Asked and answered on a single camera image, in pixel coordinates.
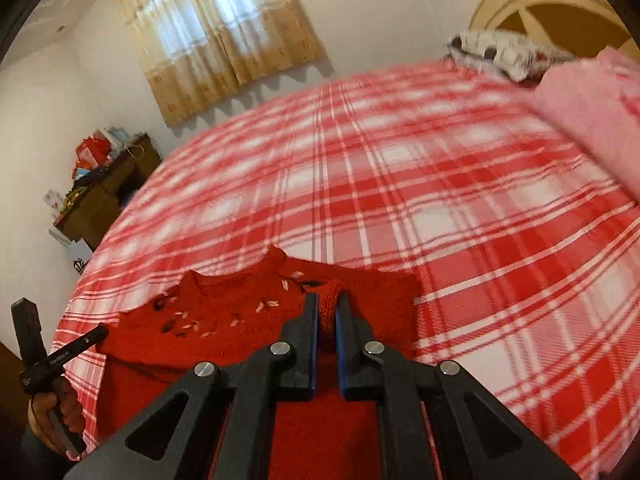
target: sweater sleeve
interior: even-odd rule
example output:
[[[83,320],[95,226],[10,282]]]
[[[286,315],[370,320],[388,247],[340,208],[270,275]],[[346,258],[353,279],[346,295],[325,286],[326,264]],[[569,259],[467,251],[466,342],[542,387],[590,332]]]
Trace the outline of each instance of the sweater sleeve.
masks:
[[[71,460],[45,446],[28,424],[20,450],[33,470],[34,480],[62,480],[74,465]]]

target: red and white checkered blanket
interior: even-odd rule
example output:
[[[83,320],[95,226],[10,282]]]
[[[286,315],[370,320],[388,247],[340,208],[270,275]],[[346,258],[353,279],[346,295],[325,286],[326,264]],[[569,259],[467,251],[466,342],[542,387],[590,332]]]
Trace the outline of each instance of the red and white checkered blanket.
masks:
[[[589,478],[640,420],[639,237],[634,200],[511,83],[451,62],[366,73],[175,150],[92,257],[53,346],[270,244],[413,269],[417,358],[458,360]],[[103,367],[94,352],[67,367],[89,449]]]

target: folded sweater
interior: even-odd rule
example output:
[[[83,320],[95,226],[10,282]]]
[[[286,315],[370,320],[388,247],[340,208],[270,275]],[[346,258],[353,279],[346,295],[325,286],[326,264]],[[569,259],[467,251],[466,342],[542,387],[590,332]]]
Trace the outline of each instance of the folded sweater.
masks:
[[[245,360],[278,339],[300,314],[306,292],[319,295],[320,345],[316,395],[276,407],[273,480],[378,478],[380,459],[373,402],[340,399],[334,346],[338,294],[374,336],[412,355],[418,280],[403,272],[347,269],[289,258],[270,247],[258,264],[225,276],[188,272],[178,284],[121,315],[98,346],[107,356],[97,405],[104,440],[200,361],[219,366]]]

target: curtain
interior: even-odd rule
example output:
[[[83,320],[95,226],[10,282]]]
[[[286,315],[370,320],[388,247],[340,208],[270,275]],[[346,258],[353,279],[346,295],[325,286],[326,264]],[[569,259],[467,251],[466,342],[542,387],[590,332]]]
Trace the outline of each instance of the curtain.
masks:
[[[165,122],[321,56],[294,0],[119,0]]]

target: metal bolt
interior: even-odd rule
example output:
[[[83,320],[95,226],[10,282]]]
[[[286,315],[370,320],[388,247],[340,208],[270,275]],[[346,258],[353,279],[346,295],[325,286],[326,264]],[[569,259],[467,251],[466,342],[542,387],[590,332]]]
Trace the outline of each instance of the metal bolt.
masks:
[[[369,341],[364,345],[367,354],[378,355],[385,351],[385,346],[380,341]]]
[[[208,361],[203,361],[196,364],[193,371],[198,377],[209,377],[213,372],[216,371],[216,365]]]
[[[440,363],[440,371],[445,375],[457,375],[460,365],[455,361],[443,361]]]
[[[286,341],[276,341],[270,349],[273,355],[285,355],[291,350],[291,345]]]

